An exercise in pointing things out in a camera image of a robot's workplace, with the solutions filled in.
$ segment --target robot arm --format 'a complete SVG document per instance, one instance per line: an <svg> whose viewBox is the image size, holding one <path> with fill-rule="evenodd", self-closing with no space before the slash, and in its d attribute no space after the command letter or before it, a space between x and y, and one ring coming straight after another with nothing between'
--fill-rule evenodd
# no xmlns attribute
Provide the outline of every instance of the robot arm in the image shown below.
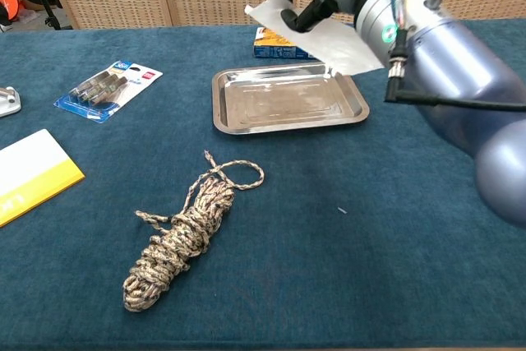
<svg viewBox="0 0 526 351"><path fill-rule="evenodd" d="M526 227L526 86L441 0L313 0L287 26L306 32L354 14L362 40L389 68L385 101L417 104L431 128L471 155L483 200Z"/></svg>

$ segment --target coiled rope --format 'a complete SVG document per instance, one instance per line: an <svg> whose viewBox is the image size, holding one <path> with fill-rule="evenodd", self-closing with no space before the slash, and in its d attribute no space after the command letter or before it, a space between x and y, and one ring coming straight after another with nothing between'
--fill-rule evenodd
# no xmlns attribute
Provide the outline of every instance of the coiled rope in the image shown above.
<svg viewBox="0 0 526 351"><path fill-rule="evenodd" d="M217 165L208 151L205 151L205 157L212 169L199 176L190 186L179 214L164 217L136 211L136 215L162 235L150 238L150 245L143 250L141 258L130 269L130 276L124 281L124 307L131 312L151 307L160 294L168 290L173 277L190 268L187 261L192 256L206 252L210 237L221 225L223 213L232 205L234 189L244 191L259 187L265 178L263 169L247 160ZM255 169L260 174L259 179L252 184L233 182L222 169L237 164ZM190 206L191 197L199 185L199 192ZM170 230L161 227L160 223L166 222L171 223Z"/></svg>

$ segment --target blue tablecloth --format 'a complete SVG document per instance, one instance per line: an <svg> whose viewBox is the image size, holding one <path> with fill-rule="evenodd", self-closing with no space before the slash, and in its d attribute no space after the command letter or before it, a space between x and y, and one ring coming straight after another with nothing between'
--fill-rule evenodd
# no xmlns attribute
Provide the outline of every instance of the blue tablecloth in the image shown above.
<svg viewBox="0 0 526 351"><path fill-rule="evenodd" d="M466 24L526 79L526 21ZM254 59L254 34L0 35L0 86L23 101L0 119L0 148L47 128L86 175L0 229L0 349L526 345L526 231L483 205L473 161L415 108L383 103L385 70L355 78L371 106L360 125L215 130L215 73L286 62ZM164 76L103 125L53 107L119 59ZM168 293L128 312L122 282L154 232L133 212L178 212L204 149L254 160L267 179L237 192Z"/></svg>

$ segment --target yellow book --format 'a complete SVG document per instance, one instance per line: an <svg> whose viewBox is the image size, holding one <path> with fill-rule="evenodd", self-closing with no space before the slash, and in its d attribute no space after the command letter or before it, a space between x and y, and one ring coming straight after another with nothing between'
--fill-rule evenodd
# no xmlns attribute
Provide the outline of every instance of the yellow book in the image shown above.
<svg viewBox="0 0 526 351"><path fill-rule="evenodd" d="M84 178L45 129L0 150L0 227Z"/></svg>

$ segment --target connector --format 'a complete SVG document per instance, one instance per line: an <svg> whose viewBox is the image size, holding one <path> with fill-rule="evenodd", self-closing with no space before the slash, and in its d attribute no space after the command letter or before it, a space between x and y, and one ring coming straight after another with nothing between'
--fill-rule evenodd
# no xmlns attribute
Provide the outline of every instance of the connector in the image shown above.
<svg viewBox="0 0 526 351"><path fill-rule="evenodd" d="M405 65L408 61L407 39L408 32L405 29L398 29L389 59L389 80L384 98L388 103L396 103L398 92L404 88Z"/></svg>

